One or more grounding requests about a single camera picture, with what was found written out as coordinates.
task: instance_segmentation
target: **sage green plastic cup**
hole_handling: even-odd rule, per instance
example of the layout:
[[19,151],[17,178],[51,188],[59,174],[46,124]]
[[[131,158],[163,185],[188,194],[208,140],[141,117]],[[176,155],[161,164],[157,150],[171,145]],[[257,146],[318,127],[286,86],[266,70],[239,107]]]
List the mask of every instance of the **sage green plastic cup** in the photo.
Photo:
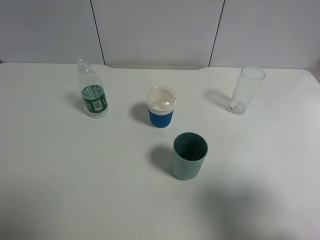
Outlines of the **sage green plastic cup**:
[[173,142],[174,175],[181,180],[193,179],[198,175],[207,152],[208,145],[202,136],[193,132],[177,136]]

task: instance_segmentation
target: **plastic water bottle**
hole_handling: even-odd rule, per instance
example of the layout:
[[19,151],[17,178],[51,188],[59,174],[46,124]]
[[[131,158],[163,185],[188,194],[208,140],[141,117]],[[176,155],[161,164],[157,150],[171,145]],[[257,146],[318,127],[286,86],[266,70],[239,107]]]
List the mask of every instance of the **plastic water bottle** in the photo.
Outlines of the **plastic water bottle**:
[[77,66],[79,88],[89,115],[95,119],[104,117],[108,112],[108,103],[99,76],[87,59],[79,59]]

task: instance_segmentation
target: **empty glass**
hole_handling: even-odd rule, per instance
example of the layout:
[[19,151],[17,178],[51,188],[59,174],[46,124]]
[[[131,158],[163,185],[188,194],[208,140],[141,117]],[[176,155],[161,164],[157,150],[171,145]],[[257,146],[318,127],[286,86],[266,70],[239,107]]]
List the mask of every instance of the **empty glass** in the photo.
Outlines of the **empty glass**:
[[265,77],[265,72],[258,67],[242,68],[228,106],[229,112],[236,115],[244,114]]

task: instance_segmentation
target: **table surface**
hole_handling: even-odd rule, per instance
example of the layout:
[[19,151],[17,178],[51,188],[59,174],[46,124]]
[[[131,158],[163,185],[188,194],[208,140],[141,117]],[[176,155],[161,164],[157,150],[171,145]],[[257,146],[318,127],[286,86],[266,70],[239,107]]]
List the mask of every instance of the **table surface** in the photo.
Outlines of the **table surface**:
[[[90,118],[73,64],[0,64],[0,228],[24,240],[316,240],[320,236],[320,85],[265,69],[244,115],[227,105],[240,68],[93,66],[109,103]],[[168,129],[146,92],[168,86]],[[199,175],[176,179],[175,137],[208,143]]]

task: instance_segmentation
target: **cup rim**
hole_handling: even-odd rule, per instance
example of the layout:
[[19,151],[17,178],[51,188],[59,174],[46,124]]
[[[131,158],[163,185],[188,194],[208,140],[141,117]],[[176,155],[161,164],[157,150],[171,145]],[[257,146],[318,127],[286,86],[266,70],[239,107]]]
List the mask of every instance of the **cup rim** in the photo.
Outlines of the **cup rim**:
[[[244,73],[244,69],[248,69],[248,68],[251,68],[251,69],[256,69],[256,70],[259,70],[260,72],[263,73],[263,77],[261,78],[252,78],[252,77],[249,77],[247,74]],[[255,80],[255,81],[260,81],[260,80],[263,80],[266,78],[266,73],[265,71],[263,71],[261,68],[257,67],[257,66],[244,66],[243,68],[241,68],[241,73],[248,79],[250,80]]]
[[[205,143],[205,145],[206,145],[206,151],[205,151],[205,154],[203,155],[202,158],[200,158],[200,159],[198,159],[198,160],[187,160],[187,159],[184,159],[183,157],[181,157],[181,156],[177,153],[177,151],[176,151],[176,149],[175,149],[175,143],[176,143],[177,138],[180,137],[180,136],[183,135],[183,134],[193,134],[193,135],[197,135],[197,136],[199,136],[199,137],[204,141],[204,143]],[[208,151],[209,151],[209,147],[208,147],[207,141],[206,141],[201,135],[199,135],[199,134],[197,134],[197,133],[194,133],[194,132],[191,132],[191,131],[186,131],[186,132],[180,133],[178,136],[175,137],[175,139],[174,139],[174,141],[173,141],[173,151],[176,153],[176,155],[177,155],[180,159],[182,159],[182,160],[184,160],[184,161],[186,161],[186,162],[188,162],[188,163],[197,163],[197,162],[201,161],[202,159],[204,159],[204,158],[207,156]]]
[[[165,109],[158,109],[156,105],[154,105],[152,102],[149,102],[149,100],[148,100],[148,95],[149,95],[150,93],[158,90],[158,89],[168,90],[168,91],[169,91],[170,93],[172,93],[173,96],[174,96],[174,102],[173,102],[172,104],[168,105],[168,107],[165,108]],[[156,109],[157,111],[160,111],[160,112],[162,112],[162,111],[167,111],[168,109],[174,107],[174,106],[176,105],[176,102],[177,102],[177,94],[176,94],[176,92],[173,91],[171,88],[166,87],[166,86],[155,86],[155,87],[151,88],[151,89],[146,93],[146,103],[147,103],[151,108]]]

